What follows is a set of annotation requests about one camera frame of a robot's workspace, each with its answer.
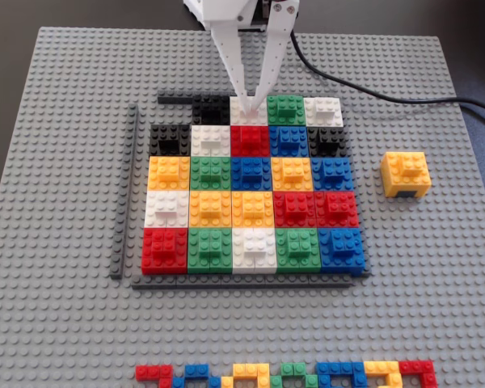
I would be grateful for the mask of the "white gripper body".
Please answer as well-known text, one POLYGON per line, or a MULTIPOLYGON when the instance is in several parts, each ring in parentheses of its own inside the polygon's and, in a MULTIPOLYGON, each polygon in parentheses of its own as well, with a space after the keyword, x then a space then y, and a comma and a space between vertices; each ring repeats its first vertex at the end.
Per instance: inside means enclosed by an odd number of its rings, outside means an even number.
POLYGON ((212 23, 231 23, 238 30, 264 31, 271 2, 267 0, 184 0, 183 4, 205 30, 212 23))

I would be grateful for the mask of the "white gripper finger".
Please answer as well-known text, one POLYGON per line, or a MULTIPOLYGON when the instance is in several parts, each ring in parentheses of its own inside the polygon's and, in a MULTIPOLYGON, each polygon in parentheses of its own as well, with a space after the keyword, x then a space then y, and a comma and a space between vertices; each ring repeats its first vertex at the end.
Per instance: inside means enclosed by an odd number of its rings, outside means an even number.
POLYGON ((239 19, 211 22, 210 24, 211 36, 239 98, 241 107, 246 114, 253 112, 254 108, 251 107, 251 102, 245 89, 244 66, 238 28, 246 28, 250 25, 250 20, 243 21, 239 19))
POLYGON ((276 84, 297 13, 298 0, 272 1, 271 3, 264 59, 259 85, 251 101, 252 110, 260 106, 276 84))

